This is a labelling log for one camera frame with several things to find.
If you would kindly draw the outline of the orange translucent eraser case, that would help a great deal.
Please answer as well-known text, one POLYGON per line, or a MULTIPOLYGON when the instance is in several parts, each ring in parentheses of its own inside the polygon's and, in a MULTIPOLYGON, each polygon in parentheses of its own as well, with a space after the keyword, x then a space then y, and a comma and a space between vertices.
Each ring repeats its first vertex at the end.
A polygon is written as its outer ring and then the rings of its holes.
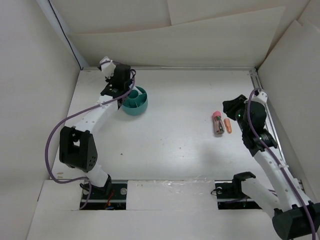
POLYGON ((225 125, 225 129, 226 131, 231 134, 232 133, 232 125, 231 125, 231 122, 230 122, 230 119, 229 118, 225 118, 224 119, 224 125, 225 125))

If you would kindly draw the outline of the pink capped pencil tube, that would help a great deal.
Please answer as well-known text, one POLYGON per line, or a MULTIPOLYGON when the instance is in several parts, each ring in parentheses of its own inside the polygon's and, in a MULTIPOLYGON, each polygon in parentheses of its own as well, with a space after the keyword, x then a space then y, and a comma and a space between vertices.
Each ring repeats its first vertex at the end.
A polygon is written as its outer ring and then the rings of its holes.
POLYGON ((216 135, 223 134, 225 132, 225 129, 224 129, 223 121, 222 121, 222 115, 219 111, 215 111, 212 114, 212 120, 213 120, 214 133, 216 135))

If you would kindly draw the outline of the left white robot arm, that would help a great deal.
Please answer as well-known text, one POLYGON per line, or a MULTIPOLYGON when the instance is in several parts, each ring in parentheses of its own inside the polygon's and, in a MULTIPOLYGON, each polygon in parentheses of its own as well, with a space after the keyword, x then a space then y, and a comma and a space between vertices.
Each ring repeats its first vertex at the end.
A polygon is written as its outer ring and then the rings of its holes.
POLYGON ((59 134, 59 161, 72 169, 83 171, 95 194, 103 199, 111 194, 112 179, 98 164, 94 135, 133 90, 135 73, 131 66, 117 64, 95 108, 72 127, 64 126, 59 134))

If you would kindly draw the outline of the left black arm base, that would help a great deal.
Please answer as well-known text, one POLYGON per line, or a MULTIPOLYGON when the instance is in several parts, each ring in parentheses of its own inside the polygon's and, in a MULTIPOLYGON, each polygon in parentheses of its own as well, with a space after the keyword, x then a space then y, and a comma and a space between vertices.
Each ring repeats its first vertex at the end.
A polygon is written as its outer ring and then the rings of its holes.
POLYGON ((85 181, 80 183, 82 188, 80 210, 126 210, 127 206, 127 180, 111 180, 104 187, 92 186, 89 194, 89 184, 85 181))

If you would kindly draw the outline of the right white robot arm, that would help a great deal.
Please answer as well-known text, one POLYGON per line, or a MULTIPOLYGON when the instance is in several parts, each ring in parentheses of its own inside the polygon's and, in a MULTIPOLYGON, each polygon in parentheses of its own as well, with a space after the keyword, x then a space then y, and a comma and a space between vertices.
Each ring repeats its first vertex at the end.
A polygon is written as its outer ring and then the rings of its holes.
POLYGON ((239 125, 242 141, 261 166, 273 190, 264 187, 251 172, 234 175, 231 191, 237 197, 248 196, 271 218, 273 228, 282 240, 306 235, 316 239, 320 227, 320 205, 314 203, 292 176, 289 167, 276 155, 278 144, 265 128, 267 94, 250 98, 244 95, 224 101, 223 112, 239 125))

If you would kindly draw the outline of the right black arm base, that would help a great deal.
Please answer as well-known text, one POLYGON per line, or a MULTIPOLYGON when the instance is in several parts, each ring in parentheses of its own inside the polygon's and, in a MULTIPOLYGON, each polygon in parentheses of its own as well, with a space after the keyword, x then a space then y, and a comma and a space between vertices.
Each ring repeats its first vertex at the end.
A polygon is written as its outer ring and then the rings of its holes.
POLYGON ((216 196, 219 210, 261 210, 261 207, 242 191, 241 183, 256 176, 249 172, 237 173, 232 180, 215 180, 211 195, 216 196))

